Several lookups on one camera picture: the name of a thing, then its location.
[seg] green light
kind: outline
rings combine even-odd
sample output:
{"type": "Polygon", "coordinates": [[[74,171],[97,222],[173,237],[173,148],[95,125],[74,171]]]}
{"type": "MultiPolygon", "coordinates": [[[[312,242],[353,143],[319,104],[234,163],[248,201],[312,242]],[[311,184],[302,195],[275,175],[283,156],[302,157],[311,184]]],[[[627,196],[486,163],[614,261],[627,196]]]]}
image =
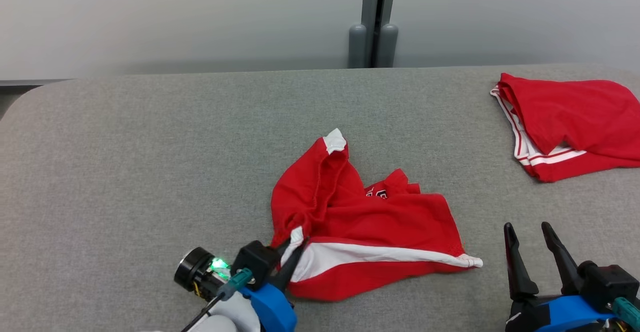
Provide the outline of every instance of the green light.
{"type": "Polygon", "coordinates": [[[222,259],[215,258],[213,259],[213,261],[211,261],[211,269],[216,268],[229,268],[229,265],[226,262],[222,261],[222,259]]]}

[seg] gray fabric surface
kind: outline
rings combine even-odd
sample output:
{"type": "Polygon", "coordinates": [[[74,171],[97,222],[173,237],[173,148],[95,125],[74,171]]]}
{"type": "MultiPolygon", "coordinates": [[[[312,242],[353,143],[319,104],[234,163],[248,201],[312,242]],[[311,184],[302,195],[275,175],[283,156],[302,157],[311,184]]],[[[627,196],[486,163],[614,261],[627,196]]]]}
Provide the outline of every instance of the gray fabric surface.
{"type": "Polygon", "coordinates": [[[173,282],[183,254],[231,261],[269,241],[275,182],[335,127],[365,184],[403,168],[444,194],[484,268],[295,301],[298,331],[504,330],[506,221],[544,294],[560,278],[542,221],[576,261],[640,277],[640,170],[535,182],[489,96],[503,71],[640,91],[629,72],[532,65],[139,75],[26,93],[0,121],[1,329],[180,330],[204,306],[173,282]]]}

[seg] red cloth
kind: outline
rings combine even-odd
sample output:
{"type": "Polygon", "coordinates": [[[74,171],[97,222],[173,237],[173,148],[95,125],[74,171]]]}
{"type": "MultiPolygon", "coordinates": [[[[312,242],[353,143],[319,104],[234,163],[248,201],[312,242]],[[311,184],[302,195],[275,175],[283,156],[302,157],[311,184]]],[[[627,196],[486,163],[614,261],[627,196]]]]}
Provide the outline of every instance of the red cloth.
{"type": "Polygon", "coordinates": [[[410,276],[482,266],[465,255],[442,195],[421,194],[402,170],[365,189],[346,141],[327,150],[318,139],[273,190],[272,245],[299,241],[297,227],[309,237],[293,294],[336,301],[410,276]]]}
{"type": "Polygon", "coordinates": [[[516,159],[543,182],[640,166],[640,102],[620,84],[503,73],[491,94],[513,126],[516,159]]]}

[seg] white side panel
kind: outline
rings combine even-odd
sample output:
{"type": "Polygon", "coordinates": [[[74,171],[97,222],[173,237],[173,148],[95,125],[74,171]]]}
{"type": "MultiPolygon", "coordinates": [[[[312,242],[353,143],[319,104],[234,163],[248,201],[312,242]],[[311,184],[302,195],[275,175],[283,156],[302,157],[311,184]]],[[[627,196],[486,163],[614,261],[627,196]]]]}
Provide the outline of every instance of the white side panel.
{"type": "Polygon", "coordinates": [[[394,66],[596,62],[640,71],[639,14],[640,0],[393,0],[394,66]]]}
{"type": "Polygon", "coordinates": [[[0,80],[342,68],[362,0],[0,0],[0,80]]]}

